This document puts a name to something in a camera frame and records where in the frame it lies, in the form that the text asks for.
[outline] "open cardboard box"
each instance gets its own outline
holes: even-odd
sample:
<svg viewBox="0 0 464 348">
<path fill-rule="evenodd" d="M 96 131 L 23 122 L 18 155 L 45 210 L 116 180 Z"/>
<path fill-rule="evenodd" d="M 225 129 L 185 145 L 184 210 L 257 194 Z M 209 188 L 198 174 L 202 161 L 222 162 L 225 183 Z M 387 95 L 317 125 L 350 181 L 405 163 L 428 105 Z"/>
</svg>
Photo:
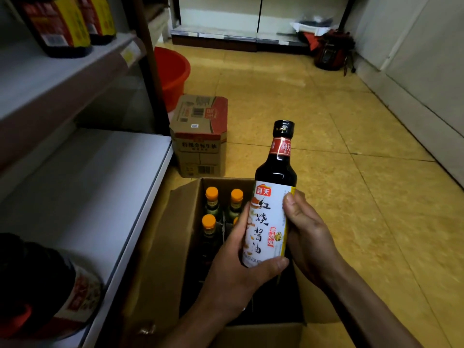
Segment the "open cardboard box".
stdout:
<svg viewBox="0 0 464 348">
<path fill-rule="evenodd" d="M 143 338 L 149 340 L 150 345 L 176 325 L 200 290 L 193 276 L 193 254 L 201 239 L 205 191 L 211 186 L 218 188 L 219 202 L 226 206 L 234 188 L 244 192 L 244 203 L 249 201 L 254 180 L 201 178 L 171 191 L 145 265 L 139 299 L 131 320 L 135 332 L 143 327 L 155 327 L 153 335 Z M 269 283 L 268 288 L 260 288 L 253 297 L 253 311 L 249 306 L 241 316 L 226 326 L 211 346 L 298 347 L 305 324 L 304 317 L 311 322 L 338 321 L 325 296 L 317 298 L 316 306 L 305 295 L 300 297 L 301 289 L 304 293 L 308 292 L 308 284 L 310 282 L 296 266 L 289 266 L 282 273 L 279 285 Z M 316 297 L 319 295 L 314 290 L 310 293 L 316 294 Z"/>
</svg>

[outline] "finger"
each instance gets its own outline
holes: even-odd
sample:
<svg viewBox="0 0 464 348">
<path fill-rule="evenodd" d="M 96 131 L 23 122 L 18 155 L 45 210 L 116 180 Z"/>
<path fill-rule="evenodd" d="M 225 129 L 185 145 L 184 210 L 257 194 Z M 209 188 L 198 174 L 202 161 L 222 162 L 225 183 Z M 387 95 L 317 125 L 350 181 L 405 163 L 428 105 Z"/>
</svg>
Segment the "finger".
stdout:
<svg viewBox="0 0 464 348">
<path fill-rule="evenodd" d="M 258 289 L 267 281 L 280 274 L 289 263 L 290 261 L 286 257 L 274 257 L 263 261 L 258 266 L 248 270 L 250 280 L 256 284 Z"/>
<path fill-rule="evenodd" d="M 248 212 L 250 211 L 250 202 L 245 204 L 242 213 L 240 214 L 237 223 L 235 224 L 232 232 L 229 234 L 229 238 L 227 238 L 226 243 L 232 244 L 234 247 L 237 248 L 241 247 L 242 245 L 242 238 L 247 230 L 247 220 L 248 220 Z"/>
<path fill-rule="evenodd" d="M 315 226 L 315 222 L 317 222 L 302 211 L 296 198 L 291 193 L 287 193 L 283 198 L 283 211 L 288 219 L 300 230 L 311 230 Z"/>
<path fill-rule="evenodd" d="M 295 190 L 295 200 L 297 201 L 298 205 L 307 216 L 324 223 L 322 217 L 319 216 L 317 211 L 306 201 L 305 193 L 299 191 L 298 189 Z"/>
</svg>

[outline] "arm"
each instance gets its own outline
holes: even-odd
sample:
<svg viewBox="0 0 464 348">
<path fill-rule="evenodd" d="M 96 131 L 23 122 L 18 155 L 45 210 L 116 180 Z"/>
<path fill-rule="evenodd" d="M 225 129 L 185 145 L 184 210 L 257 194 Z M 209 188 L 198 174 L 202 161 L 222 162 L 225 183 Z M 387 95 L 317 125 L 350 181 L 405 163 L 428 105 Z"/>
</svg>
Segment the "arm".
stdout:
<svg viewBox="0 0 464 348">
<path fill-rule="evenodd" d="M 293 227 L 287 245 L 302 273 L 327 295 L 357 347 L 422 347 L 335 247 L 302 192 L 283 204 Z"/>
<path fill-rule="evenodd" d="M 254 292 L 288 266 L 286 257 L 275 257 L 252 269 L 240 263 L 249 210 L 247 203 L 217 252 L 195 304 L 159 348 L 206 348 L 228 322 L 240 315 Z"/>
</svg>

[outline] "hand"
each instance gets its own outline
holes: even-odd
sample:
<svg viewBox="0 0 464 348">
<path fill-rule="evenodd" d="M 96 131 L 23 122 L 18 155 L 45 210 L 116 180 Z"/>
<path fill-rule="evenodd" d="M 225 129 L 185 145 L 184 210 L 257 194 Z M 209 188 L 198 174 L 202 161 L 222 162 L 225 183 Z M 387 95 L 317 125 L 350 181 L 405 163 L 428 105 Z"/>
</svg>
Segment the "hand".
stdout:
<svg viewBox="0 0 464 348">
<path fill-rule="evenodd" d="M 287 246 L 301 272 L 322 289 L 330 277 L 346 265 L 327 225 L 299 190 L 283 199 L 283 210 L 291 221 Z"/>
<path fill-rule="evenodd" d="M 240 315 L 260 286 L 289 264 L 286 257 L 275 257 L 250 269 L 240 263 L 249 210 L 250 203 L 247 203 L 229 238 L 217 252 L 195 303 L 215 315 L 223 326 Z"/>
</svg>

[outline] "fingernail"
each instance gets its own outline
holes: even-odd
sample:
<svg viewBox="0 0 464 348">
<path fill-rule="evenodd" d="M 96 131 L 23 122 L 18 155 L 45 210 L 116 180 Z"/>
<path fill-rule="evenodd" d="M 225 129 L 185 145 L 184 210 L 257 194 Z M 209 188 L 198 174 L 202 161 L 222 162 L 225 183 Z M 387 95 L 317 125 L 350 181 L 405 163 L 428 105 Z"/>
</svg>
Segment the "fingernail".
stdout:
<svg viewBox="0 0 464 348">
<path fill-rule="evenodd" d="M 281 257 L 279 261 L 277 262 L 277 266 L 279 267 L 279 271 L 283 271 L 286 269 L 286 267 L 289 265 L 290 260 L 288 260 L 286 257 Z"/>
<path fill-rule="evenodd" d="M 295 197 L 293 196 L 292 193 L 287 193 L 287 195 L 285 196 L 285 199 L 287 199 L 287 203 L 290 205 L 293 205 L 296 203 Z"/>
</svg>

